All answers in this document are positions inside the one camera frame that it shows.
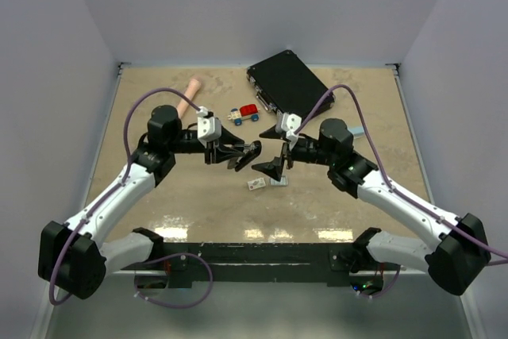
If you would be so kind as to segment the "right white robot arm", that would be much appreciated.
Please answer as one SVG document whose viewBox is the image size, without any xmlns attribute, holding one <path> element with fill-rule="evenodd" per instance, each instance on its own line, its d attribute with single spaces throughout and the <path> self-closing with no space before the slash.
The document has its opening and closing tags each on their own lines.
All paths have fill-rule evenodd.
<svg viewBox="0 0 508 339">
<path fill-rule="evenodd" d="M 326 166 L 335 188 L 376 206 L 416 235 L 367 229 L 353 243 L 355 265 L 364 270 L 381 263 L 402 265 L 428 274 L 444 291 L 462 295 L 491 260 L 483 223 L 473 214 L 460 217 L 442 210 L 384 175 L 379 165 L 355 151 L 354 137 L 341 119 L 325 119 L 317 138 L 298 135 L 299 122 L 294 114 L 283 115 L 282 123 L 260 134 L 283 145 L 279 156 L 253 169 L 281 180 L 283 170 L 295 162 Z"/>
</svg>

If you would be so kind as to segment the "staple tray with staples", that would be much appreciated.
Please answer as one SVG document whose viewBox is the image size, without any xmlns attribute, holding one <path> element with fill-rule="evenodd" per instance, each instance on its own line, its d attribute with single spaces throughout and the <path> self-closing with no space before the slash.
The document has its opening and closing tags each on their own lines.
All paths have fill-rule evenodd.
<svg viewBox="0 0 508 339">
<path fill-rule="evenodd" d="M 285 175 L 282 175 L 280 180 L 270 179 L 270 185 L 273 187 L 287 187 L 288 179 Z"/>
</svg>

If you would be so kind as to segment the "black stapler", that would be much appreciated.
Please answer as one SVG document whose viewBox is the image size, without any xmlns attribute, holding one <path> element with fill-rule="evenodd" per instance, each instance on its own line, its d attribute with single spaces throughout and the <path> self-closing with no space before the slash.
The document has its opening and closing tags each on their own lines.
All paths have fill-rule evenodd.
<svg viewBox="0 0 508 339">
<path fill-rule="evenodd" d="M 262 144 L 260 141 L 253 141 L 251 144 L 245 144 L 243 147 L 243 156 L 238 158 L 232 158 L 227 163 L 228 170 L 234 170 L 236 172 L 241 171 L 254 159 L 256 159 L 262 152 Z"/>
</svg>

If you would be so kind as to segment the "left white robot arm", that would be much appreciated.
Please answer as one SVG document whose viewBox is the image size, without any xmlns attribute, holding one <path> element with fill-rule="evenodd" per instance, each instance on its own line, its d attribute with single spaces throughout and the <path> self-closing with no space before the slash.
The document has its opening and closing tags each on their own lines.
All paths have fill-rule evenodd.
<svg viewBox="0 0 508 339">
<path fill-rule="evenodd" d="M 169 174 L 176 155 L 203 154 L 206 164 L 234 160 L 235 171 L 248 163 L 248 144 L 206 108 L 198 112 L 195 129 L 184 129 L 175 107 L 157 106 L 147 127 L 122 172 L 91 204 L 64 223 L 51 221 L 43 228 L 38 275 L 52 288 L 87 299 L 122 268 L 140 263 L 156 269 L 164 262 L 162 238 L 147 229 L 135 229 L 117 241 L 106 238 Z"/>
</svg>

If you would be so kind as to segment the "white staple box sleeve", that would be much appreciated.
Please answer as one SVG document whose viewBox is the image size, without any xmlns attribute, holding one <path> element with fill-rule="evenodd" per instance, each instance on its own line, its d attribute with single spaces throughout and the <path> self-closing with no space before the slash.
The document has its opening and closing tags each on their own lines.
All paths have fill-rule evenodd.
<svg viewBox="0 0 508 339">
<path fill-rule="evenodd" d="M 247 182 L 250 191 L 258 190 L 267 186 L 265 178 L 259 177 L 257 179 L 249 180 Z"/>
</svg>

